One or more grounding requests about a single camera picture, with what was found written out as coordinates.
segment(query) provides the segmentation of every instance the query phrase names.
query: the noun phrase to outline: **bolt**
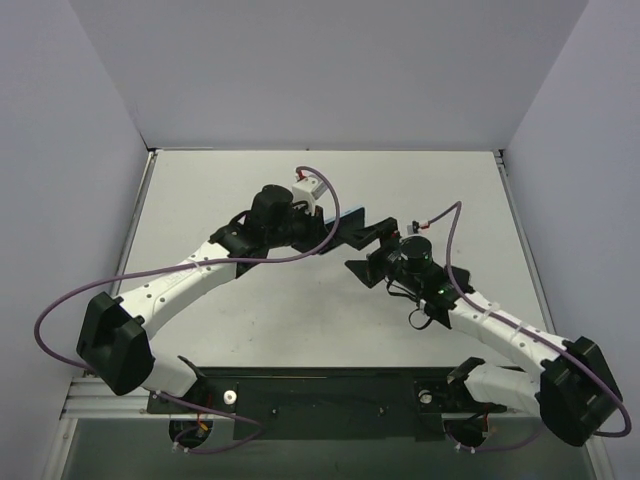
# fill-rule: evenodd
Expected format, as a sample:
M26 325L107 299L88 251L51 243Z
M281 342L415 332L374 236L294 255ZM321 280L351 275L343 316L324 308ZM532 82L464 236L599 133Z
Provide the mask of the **bolt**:
M418 399L420 400L420 403L428 405L433 401L433 395L431 395L429 390L420 390L420 393L418 393Z

